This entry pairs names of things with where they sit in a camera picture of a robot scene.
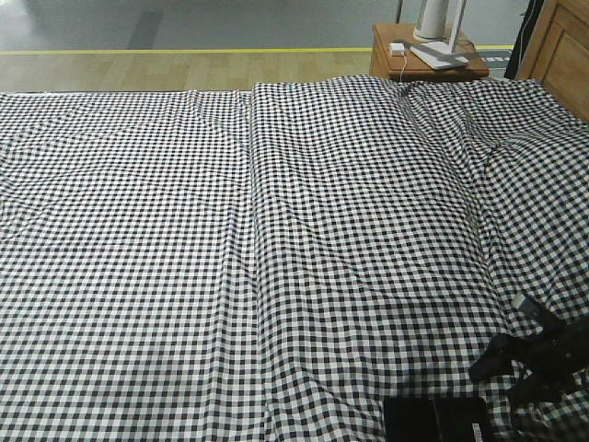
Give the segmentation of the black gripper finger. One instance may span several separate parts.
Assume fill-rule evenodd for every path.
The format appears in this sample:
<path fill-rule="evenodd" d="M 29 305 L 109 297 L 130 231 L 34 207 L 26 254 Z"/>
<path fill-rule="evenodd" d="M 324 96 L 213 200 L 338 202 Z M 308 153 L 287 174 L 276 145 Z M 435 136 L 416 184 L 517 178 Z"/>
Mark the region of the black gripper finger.
<path fill-rule="evenodd" d="M 513 305 L 527 318 L 536 322 L 543 332 L 557 332 L 562 328 L 562 320 L 532 297 L 516 295 Z"/>
<path fill-rule="evenodd" d="M 488 378 L 512 375 L 512 362 L 521 361 L 527 341 L 507 334 L 497 334 L 482 356 L 469 368 L 471 381 L 485 381 Z"/>

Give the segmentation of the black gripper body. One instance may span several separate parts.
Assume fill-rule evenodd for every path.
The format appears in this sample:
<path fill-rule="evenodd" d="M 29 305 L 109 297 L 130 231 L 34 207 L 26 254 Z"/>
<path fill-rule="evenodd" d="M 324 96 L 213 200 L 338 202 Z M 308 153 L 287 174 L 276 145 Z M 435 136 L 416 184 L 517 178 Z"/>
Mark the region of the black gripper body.
<path fill-rule="evenodd" d="M 580 317 L 551 335 L 517 338 L 507 354 L 530 372 L 507 391 L 514 410 L 529 404 L 557 403 L 564 395 L 582 389 L 574 374 L 588 368 L 588 319 Z"/>

